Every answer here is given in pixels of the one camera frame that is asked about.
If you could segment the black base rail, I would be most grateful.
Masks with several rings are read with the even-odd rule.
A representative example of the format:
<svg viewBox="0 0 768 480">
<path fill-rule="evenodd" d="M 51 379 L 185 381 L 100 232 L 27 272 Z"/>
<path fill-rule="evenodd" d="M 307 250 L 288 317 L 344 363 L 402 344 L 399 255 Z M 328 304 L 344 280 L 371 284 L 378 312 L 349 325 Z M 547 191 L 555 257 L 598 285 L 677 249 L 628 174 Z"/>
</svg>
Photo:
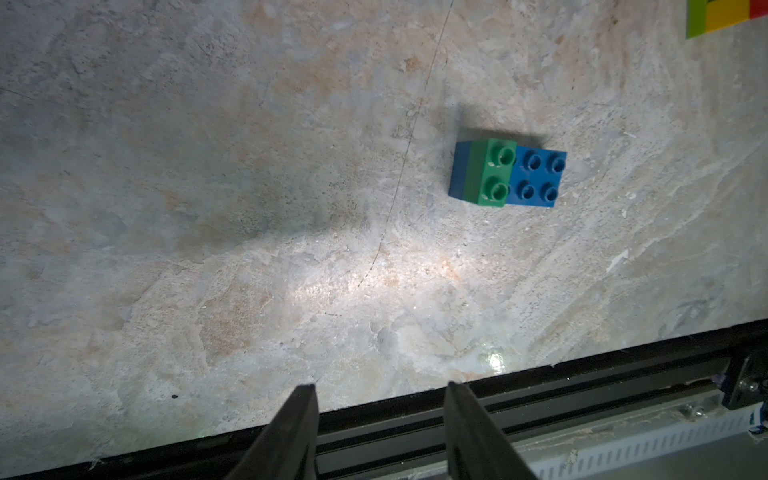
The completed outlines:
<svg viewBox="0 0 768 480">
<path fill-rule="evenodd" d="M 762 440 L 767 436 L 767 324 L 758 320 L 458 384 L 471 389 L 528 467 L 531 460 L 572 447 L 755 404 L 761 406 L 760 424 L 735 436 Z M 452 479 L 443 417 L 446 388 L 336 411 L 319 409 L 316 479 Z M 71 443 L 67 436 L 3 442 L 2 457 L 17 455 L 24 464 L 3 465 L 1 475 L 226 479 L 268 424 L 71 465 L 57 459 Z M 707 451 L 735 436 L 634 465 Z"/>
</svg>

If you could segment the small yellow lego brick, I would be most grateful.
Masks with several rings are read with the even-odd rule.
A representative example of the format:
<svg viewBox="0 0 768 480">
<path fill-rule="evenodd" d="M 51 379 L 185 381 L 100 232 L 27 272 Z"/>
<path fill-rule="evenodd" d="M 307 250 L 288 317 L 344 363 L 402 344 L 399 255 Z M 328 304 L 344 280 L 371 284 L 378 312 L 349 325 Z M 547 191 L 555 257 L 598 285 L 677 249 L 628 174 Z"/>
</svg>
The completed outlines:
<svg viewBox="0 0 768 480">
<path fill-rule="evenodd" d="M 750 0 L 711 0 L 705 7 L 705 32 L 721 30 L 750 19 Z"/>
</svg>

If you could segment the red lego brick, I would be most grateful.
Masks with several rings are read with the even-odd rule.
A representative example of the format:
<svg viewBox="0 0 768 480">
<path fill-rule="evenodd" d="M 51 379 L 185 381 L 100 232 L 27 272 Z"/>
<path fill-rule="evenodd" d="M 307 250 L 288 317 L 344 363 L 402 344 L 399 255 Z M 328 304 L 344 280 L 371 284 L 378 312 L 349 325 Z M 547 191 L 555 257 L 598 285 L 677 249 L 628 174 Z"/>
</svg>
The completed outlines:
<svg viewBox="0 0 768 480">
<path fill-rule="evenodd" d="M 757 19 L 768 15 L 768 0 L 749 1 L 749 19 Z"/>
</svg>

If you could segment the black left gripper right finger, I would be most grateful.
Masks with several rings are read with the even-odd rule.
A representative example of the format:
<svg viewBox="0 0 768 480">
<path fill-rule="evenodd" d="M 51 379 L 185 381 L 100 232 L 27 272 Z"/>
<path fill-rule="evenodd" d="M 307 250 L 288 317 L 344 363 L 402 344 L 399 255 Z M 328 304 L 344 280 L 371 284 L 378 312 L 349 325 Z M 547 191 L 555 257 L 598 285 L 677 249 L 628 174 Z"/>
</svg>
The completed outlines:
<svg viewBox="0 0 768 480">
<path fill-rule="evenodd" d="M 536 479 L 467 385 L 448 383 L 443 417 L 452 479 Z"/>
</svg>

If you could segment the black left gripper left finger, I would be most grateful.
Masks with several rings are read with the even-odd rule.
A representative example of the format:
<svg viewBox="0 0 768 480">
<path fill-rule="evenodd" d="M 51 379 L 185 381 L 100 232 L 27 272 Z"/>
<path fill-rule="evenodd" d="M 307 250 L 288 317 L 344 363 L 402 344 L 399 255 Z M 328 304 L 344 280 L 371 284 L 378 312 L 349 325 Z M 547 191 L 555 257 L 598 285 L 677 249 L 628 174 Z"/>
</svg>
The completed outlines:
<svg viewBox="0 0 768 480">
<path fill-rule="evenodd" d="M 297 386 L 226 479 L 316 479 L 319 418 L 315 386 Z"/>
</svg>

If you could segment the small dark green lego brick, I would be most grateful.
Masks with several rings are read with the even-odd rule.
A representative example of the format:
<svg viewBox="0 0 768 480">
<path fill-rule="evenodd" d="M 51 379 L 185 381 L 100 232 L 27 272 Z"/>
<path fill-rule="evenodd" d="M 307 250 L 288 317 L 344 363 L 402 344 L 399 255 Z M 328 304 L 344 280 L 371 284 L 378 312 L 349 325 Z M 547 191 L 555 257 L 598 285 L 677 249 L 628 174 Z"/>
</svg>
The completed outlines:
<svg viewBox="0 0 768 480">
<path fill-rule="evenodd" d="M 503 207 L 510 194 L 516 150 L 513 140 L 470 141 L 462 199 L 478 206 Z"/>
</svg>

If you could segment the blue lego brick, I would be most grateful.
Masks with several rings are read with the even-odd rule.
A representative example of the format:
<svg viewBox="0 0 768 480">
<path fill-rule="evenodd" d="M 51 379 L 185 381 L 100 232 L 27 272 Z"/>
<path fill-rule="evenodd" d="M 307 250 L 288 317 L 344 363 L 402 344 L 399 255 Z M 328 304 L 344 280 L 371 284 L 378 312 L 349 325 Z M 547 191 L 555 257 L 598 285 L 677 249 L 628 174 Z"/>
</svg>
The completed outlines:
<svg viewBox="0 0 768 480">
<path fill-rule="evenodd" d="M 462 201 L 469 142 L 459 141 L 455 144 L 449 184 L 449 195 Z M 567 154 L 562 151 L 520 146 L 518 143 L 516 152 L 517 159 L 510 178 L 510 194 L 504 206 L 554 207 L 559 198 Z"/>
</svg>

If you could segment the lime green lego brick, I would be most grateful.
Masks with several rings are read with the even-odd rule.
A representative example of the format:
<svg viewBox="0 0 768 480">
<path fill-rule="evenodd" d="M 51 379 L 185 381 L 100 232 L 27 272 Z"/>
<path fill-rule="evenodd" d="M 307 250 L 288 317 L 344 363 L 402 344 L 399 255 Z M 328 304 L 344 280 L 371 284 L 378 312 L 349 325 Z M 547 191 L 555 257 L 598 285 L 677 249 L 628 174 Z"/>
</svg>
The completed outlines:
<svg viewBox="0 0 768 480">
<path fill-rule="evenodd" d="M 706 15 L 708 3 L 708 0 L 687 0 L 687 39 L 692 39 L 706 33 Z"/>
</svg>

